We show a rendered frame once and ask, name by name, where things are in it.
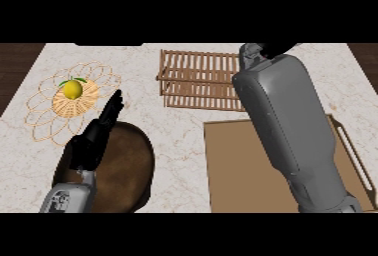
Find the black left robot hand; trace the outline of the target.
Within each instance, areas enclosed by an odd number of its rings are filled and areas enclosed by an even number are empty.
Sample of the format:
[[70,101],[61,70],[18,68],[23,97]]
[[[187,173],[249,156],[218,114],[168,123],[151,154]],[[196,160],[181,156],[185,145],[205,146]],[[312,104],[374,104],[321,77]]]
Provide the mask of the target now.
[[101,113],[88,123],[82,133],[70,139],[72,158],[69,168],[94,171],[103,157],[109,133],[123,107],[120,90],[112,94]]

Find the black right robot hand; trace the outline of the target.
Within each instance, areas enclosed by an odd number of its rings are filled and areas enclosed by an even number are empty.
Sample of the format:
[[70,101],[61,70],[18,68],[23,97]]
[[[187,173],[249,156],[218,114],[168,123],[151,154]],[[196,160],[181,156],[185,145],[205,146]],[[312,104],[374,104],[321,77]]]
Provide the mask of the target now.
[[274,56],[283,54],[295,46],[295,43],[258,43],[258,46],[261,48],[259,54],[265,58],[272,58]]

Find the wooden slatted tiered shelf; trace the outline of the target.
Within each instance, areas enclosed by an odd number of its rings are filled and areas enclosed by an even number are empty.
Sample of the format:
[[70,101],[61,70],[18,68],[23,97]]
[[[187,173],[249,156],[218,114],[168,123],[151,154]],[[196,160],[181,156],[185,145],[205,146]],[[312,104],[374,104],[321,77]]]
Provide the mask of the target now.
[[243,112],[231,77],[237,55],[194,51],[159,52],[159,95],[163,106]]

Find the brown wooden tray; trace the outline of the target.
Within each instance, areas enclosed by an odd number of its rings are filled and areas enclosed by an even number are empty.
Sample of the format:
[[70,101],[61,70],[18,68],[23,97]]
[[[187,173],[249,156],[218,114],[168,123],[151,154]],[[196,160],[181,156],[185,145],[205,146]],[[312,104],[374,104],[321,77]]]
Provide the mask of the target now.
[[[333,160],[346,191],[361,210],[378,212],[376,189],[342,124],[327,115],[336,148]],[[210,212],[296,213],[287,182],[271,167],[247,120],[203,124]]]

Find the dark brown oval board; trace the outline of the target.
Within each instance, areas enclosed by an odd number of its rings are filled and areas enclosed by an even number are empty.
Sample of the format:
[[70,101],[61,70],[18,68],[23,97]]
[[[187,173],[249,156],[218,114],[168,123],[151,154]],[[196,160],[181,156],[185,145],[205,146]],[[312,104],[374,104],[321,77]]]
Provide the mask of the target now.
[[92,213],[134,213],[150,197],[154,155],[148,138],[129,123],[116,122],[94,171]]

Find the yellow lemon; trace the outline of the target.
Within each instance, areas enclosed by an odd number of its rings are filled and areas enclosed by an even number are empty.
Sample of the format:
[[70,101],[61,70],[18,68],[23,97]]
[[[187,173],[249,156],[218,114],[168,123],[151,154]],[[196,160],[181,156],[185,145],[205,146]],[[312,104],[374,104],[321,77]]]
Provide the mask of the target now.
[[69,100],[75,100],[80,96],[83,83],[85,80],[79,77],[60,82],[58,87],[61,88],[63,95]]

